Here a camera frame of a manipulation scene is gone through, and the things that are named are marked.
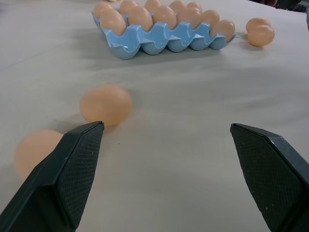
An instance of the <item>egg tray compartment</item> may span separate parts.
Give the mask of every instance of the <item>egg tray compartment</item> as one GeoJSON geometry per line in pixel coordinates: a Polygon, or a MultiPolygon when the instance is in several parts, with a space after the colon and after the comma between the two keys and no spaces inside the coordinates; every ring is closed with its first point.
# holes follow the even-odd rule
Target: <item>egg tray compartment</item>
{"type": "Polygon", "coordinates": [[[133,58],[140,48],[149,55],[160,53],[166,46],[172,52],[181,52],[187,47],[200,51],[206,47],[220,50],[226,47],[225,36],[217,34],[210,37],[210,26],[201,23],[193,30],[189,23],[181,22],[174,30],[170,30],[166,23],[157,22],[149,32],[145,32],[140,25],[128,25],[128,15],[122,14],[126,21],[126,30],[123,35],[118,36],[110,29],[100,27],[100,18],[93,17],[96,26],[105,36],[112,52],[120,59],[133,58]]]}

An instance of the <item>plastic egg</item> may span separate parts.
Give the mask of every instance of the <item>plastic egg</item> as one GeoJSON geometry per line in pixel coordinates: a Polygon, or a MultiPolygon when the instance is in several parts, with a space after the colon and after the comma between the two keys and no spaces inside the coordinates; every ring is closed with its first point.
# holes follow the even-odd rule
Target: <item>plastic egg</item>
{"type": "Polygon", "coordinates": [[[210,24],[211,28],[220,21],[220,15],[215,10],[207,10],[202,13],[202,22],[210,24]]]}
{"type": "Polygon", "coordinates": [[[170,30],[175,29],[177,26],[177,18],[175,12],[168,6],[159,6],[154,10],[153,16],[154,23],[163,22],[167,23],[170,30]]]}
{"type": "Polygon", "coordinates": [[[144,31],[150,31],[154,25],[153,18],[150,13],[142,6],[137,6],[130,11],[128,23],[129,25],[141,25],[144,31]]]}
{"type": "Polygon", "coordinates": [[[93,16],[96,18],[99,18],[101,13],[106,10],[106,9],[110,9],[112,8],[111,5],[109,5],[108,3],[102,1],[96,4],[95,8],[93,9],[93,16]]]}
{"type": "Polygon", "coordinates": [[[126,22],[121,14],[115,9],[107,9],[100,16],[100,26],[102,29],[110,29],[116,35],[122,35],[126,30],[126,22]]]}
{"type": "Polygon", "coordinates": [[[270,44],[274,38],[274,29],[266,25],[257,26],[248,33],[249,43],[257,47],[263,47],[270,44]]]}
{"type": "Polygon", "coordinates": [[[25,180],[35,166],[55,149],[62,136],[63,134],[53,130],[40,130],[23,138],[14,155],[18,175],[25,180]]]}
{"type": "Polygon", "coordinates": [[[114,126],[130,115],[132,105],[132,98],[124,88],[102,85],[82,97],[80,110],[88,122],[104,121],[105,126],[114,126]]]}
{"type": "Polygon", "coordinates": [[[267,19],[257,17],[249,20],[249,22],[246,25],[246,30],[247,32],[249,32],[250,30],[259,25],[271,26],[270,22],[267,19]]]}
{"type": "Polygon", "coordinates": [[[154,12],[156,8],[161,6],[162,3],[159,0],[147,0],[144,7],[149,12],[154,12]]]}
{"type": "Polygon", "coordinates": [[[177,23],[179,24],[182,21],[190,23],[192,29],[197,28],[201,24],[201,21],[202,21],[201,13],[199,12],[199,9],[185,8],[178,16],[177,23]]]}
{"type": "Polygon", "coordinates": [[[235,34],[235,24],[230,20],[222,20],[215,24],[211,29],[211,37],[220,34],[225,36],[225,41],[228,43],[232,40],[235,34]]]}
{"type": "Polygon", "coordinates": [[[180,12],[186,8],[186,4],[183,0],[176,0],[172,2],[169,7],[179,15],[180,12]]]}
{"type": "Polygon", "coordinates": [[[188,8],[190,8],[190,7],[197,8],[197,9],[199,10],[200,13],[203,12],[203,9],[202,9],[201,4],[199,4],[199,3],[196,2],[196,1],[190,2],[190,3],[187,5],[187,7],[188,7],[188,8]]]}
{"type": "Polygon", "coordinates": [[[128,14],[134,7],[137,7],[138,4],[132,0],[124,0],[119,7],[119,13],[128,14]]]}

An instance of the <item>egg carton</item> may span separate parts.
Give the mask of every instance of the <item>egg carton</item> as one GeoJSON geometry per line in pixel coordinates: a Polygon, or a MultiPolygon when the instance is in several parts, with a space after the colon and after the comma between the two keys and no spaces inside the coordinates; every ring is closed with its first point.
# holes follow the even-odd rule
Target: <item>egg carton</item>
{"type": "Polygon", "coordinates": [[[187,47],[200,51],[206,47],[220,50],[226,47],[225,36],[217,34],[210,36],[210,25],[201,23],[196,29],[192,29],[190,23],[181,22],[174,30],[170,30],[166,23],[157,22],[152,29],[145,32],[140,25],[128,25],[128,15],[122,14],[126,21],[126,30],[118,36],[110,29],[100,27],[100,18],[93,17],[96,26],[105,36],[112,52],[120,59],[133,58],[140,48],[149,55],[160,53],[166,46],[172,52],[181,52],[187,47]]]}

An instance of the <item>white surface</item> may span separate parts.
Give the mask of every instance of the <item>white surface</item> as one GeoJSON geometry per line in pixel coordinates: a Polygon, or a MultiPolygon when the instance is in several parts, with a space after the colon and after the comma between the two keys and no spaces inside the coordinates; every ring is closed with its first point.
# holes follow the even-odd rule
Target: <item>white surface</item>
{"type": "Polygon", "coordinates": [[[208,0],[238,32],[266,16],[276,38],[265,50],[236,39],[222,51],[187,49],[132,60],[114,57],[90,0],[1,0],[0,210],[21,182],[18,141],[38,129],[84,123],[90,88],[128,88],[131,117],[106,130],[80,232],[267,232],[229,133],[238,122],[284,136],[307,154],[309,33],[306,15],[246,0],[208,0]]]}

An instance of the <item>textured gripper pad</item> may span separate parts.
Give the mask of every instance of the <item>textured gripper pad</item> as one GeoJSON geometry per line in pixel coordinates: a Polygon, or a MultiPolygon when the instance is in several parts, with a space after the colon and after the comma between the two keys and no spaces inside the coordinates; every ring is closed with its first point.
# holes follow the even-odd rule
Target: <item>textured gripper pad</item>
{"type": "Polygon", "coordinates": [[[101,137],[99,126],[85,133],[58,179],[61,201],[75,229],[79,226],[95,177],[101,137]]]}
{"type": "Polygon", "coordinates": [[[231,132],[250,193],[270,230],[280,232],[304,193],[302,184],[266,138],[238,127],[231,132]]]}

